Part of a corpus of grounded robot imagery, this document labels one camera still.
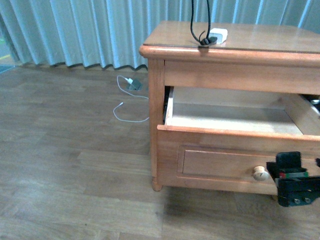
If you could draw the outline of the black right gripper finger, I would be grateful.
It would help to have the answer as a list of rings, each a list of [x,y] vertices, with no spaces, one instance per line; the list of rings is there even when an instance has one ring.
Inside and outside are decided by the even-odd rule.
[[[315,162],[316,162],[316,165],[317,165],[318,167],[320,167],[320,158],[316,158],[316,159],[315,159]]]

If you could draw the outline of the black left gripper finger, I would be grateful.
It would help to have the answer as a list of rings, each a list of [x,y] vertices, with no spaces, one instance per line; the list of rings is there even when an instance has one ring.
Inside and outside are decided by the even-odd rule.
[[[277,201],[282,207],[312,204],[320,197],[320,177],[310,176],[302,167],[299,151],[279,152],[275,161],[266,163],[277,188]]]

